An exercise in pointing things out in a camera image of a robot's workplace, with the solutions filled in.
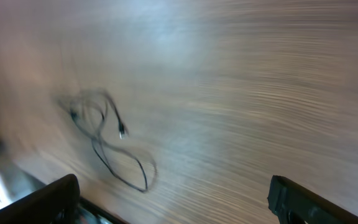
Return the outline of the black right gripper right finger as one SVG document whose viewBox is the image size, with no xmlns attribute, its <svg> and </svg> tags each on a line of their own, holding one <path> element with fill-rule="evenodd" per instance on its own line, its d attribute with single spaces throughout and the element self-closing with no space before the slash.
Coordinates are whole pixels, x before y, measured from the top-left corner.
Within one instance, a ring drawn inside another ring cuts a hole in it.
<svg viewBox="0 0 358 224">
<path fill-rule="evenodd" d="M 267 200 L 281 224 L 358 224 L 358 216 L 284 176 L 272 177 Z"/>
</svg>

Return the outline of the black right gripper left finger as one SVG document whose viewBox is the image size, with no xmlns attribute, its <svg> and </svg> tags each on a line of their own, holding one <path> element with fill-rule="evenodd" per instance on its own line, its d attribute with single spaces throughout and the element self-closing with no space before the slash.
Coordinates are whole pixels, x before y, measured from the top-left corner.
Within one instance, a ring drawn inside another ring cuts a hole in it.
<svg viewBox="0 0 358 224">
<path fill-rule="evenodd" d="M 79 199 L 78 179 L 68 174 L 0 209 L 0 224 L 74 223 Z"/>
</svg>

